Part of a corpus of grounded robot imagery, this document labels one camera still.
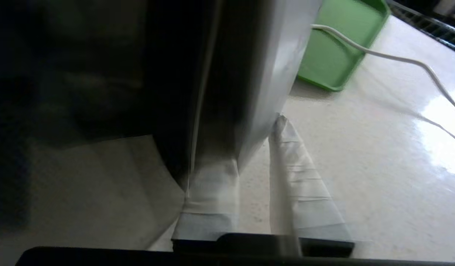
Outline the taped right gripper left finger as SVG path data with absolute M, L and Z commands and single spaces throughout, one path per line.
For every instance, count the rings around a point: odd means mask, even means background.
M 216 241 L 237 230 L 240 177 L 232 158 L 200 161 L 189 178 L 173 240 Z

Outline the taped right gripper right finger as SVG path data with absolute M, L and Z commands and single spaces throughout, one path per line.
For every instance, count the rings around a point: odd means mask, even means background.
M 270 229 L 281 253 L 349 258 L 355 242 L 300 134 L 285 116 L 268 137 Z

